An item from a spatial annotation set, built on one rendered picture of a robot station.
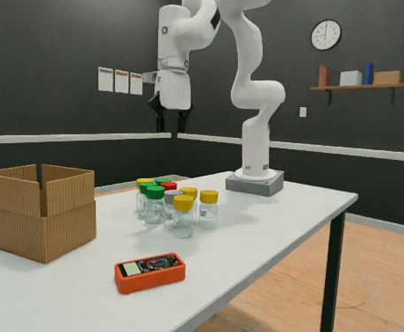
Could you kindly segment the orange digital multimeter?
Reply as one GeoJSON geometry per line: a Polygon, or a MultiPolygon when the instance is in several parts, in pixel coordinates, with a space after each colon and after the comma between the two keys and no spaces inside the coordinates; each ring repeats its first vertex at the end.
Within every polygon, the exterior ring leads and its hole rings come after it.
{"type": "Polygon", "coordinates": [[[120,294],[182,281],[186,264],[176,253],[135,259],[114,265],[114,280],[120,294]]]}

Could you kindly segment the glass bottle with grey cap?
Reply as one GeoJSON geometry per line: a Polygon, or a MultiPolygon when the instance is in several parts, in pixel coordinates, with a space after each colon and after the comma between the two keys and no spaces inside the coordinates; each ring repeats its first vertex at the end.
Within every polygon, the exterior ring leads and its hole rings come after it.
{"type": "Polygon", "coordinates": [[[164,201],[166,204],[163,208],[163,226],[168,230],[172,230],[173,213],[175,211],[173,198],[178,195],[184,195],[184,193],[179,190],[168,190],[164,192],[164,201]]]}

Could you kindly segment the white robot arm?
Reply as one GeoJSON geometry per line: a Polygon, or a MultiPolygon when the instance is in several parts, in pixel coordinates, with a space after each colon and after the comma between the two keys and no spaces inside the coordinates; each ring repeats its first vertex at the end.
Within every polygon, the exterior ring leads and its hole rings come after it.
{"type": "Polygon", "coordinates": [[[285,89],[276,81],[250,80],[251,73],[261,63],[263,46],[258,27],[245,18],[243,11],[270,1],[182,0],[183,7],[167,5],[159,10],[159,69],[187,71],[189,52],[210,45],[219,30],[220,18],[232,29],[238,69],[231,100],[238,108],[260,110],[242,124],[242,168],[234,173],[237,178],[251,182],[268,181],[277,175],[269,169],[270,122],[285,101],[285,89]]]}

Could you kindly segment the red-capped bottle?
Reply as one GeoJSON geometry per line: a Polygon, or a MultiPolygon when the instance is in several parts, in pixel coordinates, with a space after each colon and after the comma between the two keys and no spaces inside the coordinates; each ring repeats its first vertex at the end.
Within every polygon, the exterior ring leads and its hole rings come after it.
{"type": "MultiPolygon", "coordinates": [[[[160,184],[161,187],[164,187],[164,191],[168,191],[168,190],[177,190],[177,183],[172,183],[172,182],[164,182],[160,184]]],[[[164,197],[163,197],[163,201],[164,201],[164,197]]],[[[165,201],[164,201],[164,205],[165,205],[165,201]]]]}

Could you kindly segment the glass bottle with yellow cap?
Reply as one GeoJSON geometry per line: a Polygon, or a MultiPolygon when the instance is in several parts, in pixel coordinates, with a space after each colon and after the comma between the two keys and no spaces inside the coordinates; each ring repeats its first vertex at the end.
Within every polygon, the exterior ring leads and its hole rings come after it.
{"type": "Polygon", "coordinates": [[[193,234],[193,200],[192,196],[178,195],[173,198],[172,234],[176,238],[189,238],[193,234]]]}
{"type": "Polygon", "coordinates": [[[193,200],[193,208],[191,209],[193,212],[193,224],[197,222],[197,201],[195,200],[198,197],[198,189],[194,187],[182,187],[180,191],[184,193],[184,195],[192,196],[193,200]]]}
{"type": "Polygon", "coordinates": [[[149,179],[149,178],[141,178],[141,179],[137,179],[137,188],[138,191],[136,193],[136,210],[139,212],[140,211],[140,184],[141,183],[146,183],[146,182],[152,182],[153,183],[153,179],[149,179]]]}
{"type": "Polygon", "coordinates": [[[198,213],[198,225],[203,229],[214,229],[218,223],[218,197],[219,193],[213,190],[200,191],[201,202],[198,213]]]}

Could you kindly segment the open brown cardboard box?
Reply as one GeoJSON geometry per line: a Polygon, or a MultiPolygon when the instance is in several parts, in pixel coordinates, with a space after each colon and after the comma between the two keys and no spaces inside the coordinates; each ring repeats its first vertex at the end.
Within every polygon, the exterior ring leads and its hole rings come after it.
{"type": "Polygon", "coordinates": [[[85,170],[41,164],[0,170],[0,250],[47,264],[97,238],[94,181],[85,170]]]}

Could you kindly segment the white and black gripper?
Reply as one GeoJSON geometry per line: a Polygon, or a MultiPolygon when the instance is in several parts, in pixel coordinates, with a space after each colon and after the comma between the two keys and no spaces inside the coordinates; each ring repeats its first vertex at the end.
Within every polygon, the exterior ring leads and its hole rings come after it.
{"type": "Polygon", "coordinates": [[[179,117],[177,132],[185,133],[186,119],[193,109],[190,78],[186,71],[160,69],[155,80],[155,95],[148,101],[148,106],[156,118],[157,133],[165,133],[164,114],[167,109],[174,108],[179,117]]]}

